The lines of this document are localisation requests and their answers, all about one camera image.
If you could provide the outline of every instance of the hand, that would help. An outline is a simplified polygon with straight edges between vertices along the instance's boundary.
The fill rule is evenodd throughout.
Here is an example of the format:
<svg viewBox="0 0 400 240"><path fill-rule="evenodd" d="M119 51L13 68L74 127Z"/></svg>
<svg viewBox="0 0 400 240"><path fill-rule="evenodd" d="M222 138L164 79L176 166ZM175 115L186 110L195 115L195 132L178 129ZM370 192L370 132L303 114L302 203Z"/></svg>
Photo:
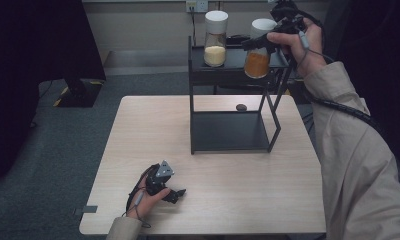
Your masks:
<svg viewBox="0 0 400 240"><path fill-rule="evenodd" d="M134 198L132 199L131 205L128 209L128 212L126 213L127 217L139 219L139 218L144 218L147 216L147 214L150 212L150 210L156 205L157 202L162 200L164 197L166 197L170 192L171 189L165 188L162 191L158 192L154 196L150 196L146 191L146 178L145 176L143 180L140 182L138 185L139 188L141 188L137 194L135 194ZM137 201L138 196L141 194L141 192L144 192L143 198L141 199L140 203L137 206L137 210L132 208L135 204L135 201Z"/></svg>
<svg viewBox="0 0 400 240"><path fill-rule="evenodd" d="M304 18L303 22L307 27L307 31L305 34L309 42L309 49L319 54L322 54L321 28L315 25L310 19ZM303 48L298 34L271 32L268 33L267 38L273 43L288 46L289 50L296 59L296 62L299 64L297 70L302 77L306 77L307 75L327 65L321 55L313 53L311 51L306 52L307 50Z"/></svg>

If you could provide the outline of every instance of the gray carpet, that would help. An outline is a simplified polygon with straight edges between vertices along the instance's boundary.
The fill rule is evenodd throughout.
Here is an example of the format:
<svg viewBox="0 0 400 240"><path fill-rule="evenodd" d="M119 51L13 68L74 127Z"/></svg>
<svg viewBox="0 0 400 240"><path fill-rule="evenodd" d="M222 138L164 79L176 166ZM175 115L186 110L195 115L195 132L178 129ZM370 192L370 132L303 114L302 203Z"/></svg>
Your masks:
<svg viewBox="0 0 400 240"><path fill-rule="evenodd" d="M53 107L65 86L61 80L51 87L50 82L40 85L45 95L34 118L36 127L13 168L0 179L0 240L104 239L83 236L73 211L88 200L121 98L186 95L188 73L109 77L93 108ZM212 88L196 93L212 94ZM306 115L311 107L300 105L299 111Z"/></svg>

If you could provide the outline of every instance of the electrical outlet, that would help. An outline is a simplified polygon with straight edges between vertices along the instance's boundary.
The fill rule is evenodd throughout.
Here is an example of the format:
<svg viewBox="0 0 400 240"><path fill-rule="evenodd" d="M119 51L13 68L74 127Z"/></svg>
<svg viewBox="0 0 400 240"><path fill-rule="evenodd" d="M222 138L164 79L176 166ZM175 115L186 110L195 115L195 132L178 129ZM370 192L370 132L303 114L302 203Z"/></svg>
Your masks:
<svg viewBox="0 0 400 240"><path fill-rule="evenodd" d="M209 1L208 0L197 0L196 12L208 12Z"/></svg>
<svg viewBox="0 0 400 240"><path fill-rule="evenodd" d="M185 11L191 12L190 8L193 8L194 12L208 12L209 11L209 2L208 2L208 0L185 1Z"/></svg>
<svg viewBox="0 0 400 240"><path fill-rule="evenodd" d="M196 12L196 5L197 1L196 0L190 0L185 2L185 11L186 12L191 12L190 8L193 8L193 11Z"/></svg>

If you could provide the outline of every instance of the white lid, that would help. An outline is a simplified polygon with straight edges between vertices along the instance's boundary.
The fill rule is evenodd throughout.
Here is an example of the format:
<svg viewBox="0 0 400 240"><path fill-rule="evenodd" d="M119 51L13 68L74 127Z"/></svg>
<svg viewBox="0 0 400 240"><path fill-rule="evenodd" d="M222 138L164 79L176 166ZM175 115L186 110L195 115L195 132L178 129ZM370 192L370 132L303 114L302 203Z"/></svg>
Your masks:
<svg viewBox="0 0 400 240"><path fill-rule="evenodd" d="M223 11L210 11L206 13L206 31L208 33L225 33L228 23L228 13Z"/></svg>
<svg viewBox="0 0 400 240"><path fill-rule="evenodd" d="M277 23L271 19L256 19L252 22L252 27L250 29L250 38L258 38L274 29L276 25Z"/></svg>

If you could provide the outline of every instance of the handheld controller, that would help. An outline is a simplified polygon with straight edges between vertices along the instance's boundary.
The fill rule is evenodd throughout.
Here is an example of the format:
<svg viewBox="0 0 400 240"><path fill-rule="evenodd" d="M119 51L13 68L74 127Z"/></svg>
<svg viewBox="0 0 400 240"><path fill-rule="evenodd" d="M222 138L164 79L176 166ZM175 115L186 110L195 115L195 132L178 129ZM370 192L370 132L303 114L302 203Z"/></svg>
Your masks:
<svg viewBox="0 0 400 240"><path fill-rule="evenodd" d="M141 189L138 186L140 185L140 182L144 177L146 177L145 189L150 196L153 196L160 192L162 189L166 188L165 183L174 174L175 172L172 170L166 160L163 160L161 164L155 164L147 168L141 175L140 180L137 182L137 185L135 185L134 189L129 194L128 201L126 202L126 211L128 211L135 194ZM166 197L164 197L163 200L175 204L178 199L184 195L185 191L186 189L179 191L171 190L171 192Z"/></svg>
<svg viewBox="0 0 400 240"><path fill-rule="evenodd" d="M303 17L309 18L312 22L321 26L321 23L308 13L300 11L291 0L279 0L277 5L270 11L272 17L278 25L270 32L300 34L306 31ZM269 54L272 54L280 47L279 44L270 42L267 34L261 37L249 39L241 42L244 51L266 48Z"/></svg>
<svg viewBox="0 0 400 240"><path fill-rule="evenodd" d="M146 190L147 193L152 196L160 192L162 189L166 187L166 182L174 175L174 171L166 162L163 160L162 164L154 165L153 169L149 171L146 179ZM164 201L176 203L179 197L182 197L185 193L186 189L171 192L163 198Z"/></svg>

